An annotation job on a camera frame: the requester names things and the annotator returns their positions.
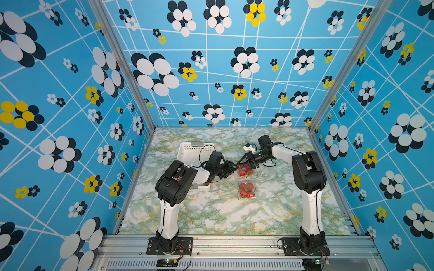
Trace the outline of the white perforated plastic basket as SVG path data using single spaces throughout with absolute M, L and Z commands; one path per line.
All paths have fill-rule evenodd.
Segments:
M 176 159 L 183 162 L 185 165 L 198 168 L 202 162 L 209 160 L 213 151 L 215 151 L 213 143 L 182 142 Z

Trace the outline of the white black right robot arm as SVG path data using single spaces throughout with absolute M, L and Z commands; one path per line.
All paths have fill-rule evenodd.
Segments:
M 237 162 L 241 168 L 256 169 L 269 160 L 280 159 L 292 165 L 293 179 L 301 191 L 303 217 L 299 249 L 307 256 L 319 252 L 330 255 L 322 224 L 321 198 L 327 183 L 324 168 L 315 151 L 302 152 L 282 142 L 272 142 L 268 135 L 258 139 L 259 148 L 246 143 L 244 156 Z

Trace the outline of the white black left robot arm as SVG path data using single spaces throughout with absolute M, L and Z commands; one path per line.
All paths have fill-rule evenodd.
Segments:
M 194 182 L 208 185 L 215 176 L 227 178 L 238 169 L 231 162 L 212 162 L 210 166 L 196 167 L 174 160 L 156 184 L 160 202 L 160 223 L 156 231 L 156 240 L 161 251 L 171 254 L 178 245 L 178 215 L 182 201 L 188 195 Z

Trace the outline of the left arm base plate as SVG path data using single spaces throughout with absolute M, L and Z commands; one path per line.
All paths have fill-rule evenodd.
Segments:
M 175 237 L 173 240 L 151 237 L 148 239 L 147 255 L 190 255 L 193 248 L 192 237 Z

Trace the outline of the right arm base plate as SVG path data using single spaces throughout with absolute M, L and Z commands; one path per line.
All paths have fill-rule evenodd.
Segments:
M 331 255 L 327 241 L 322 236 L 280 238 L 277 245 L 284 251 L 285 256 L 325 257 Z

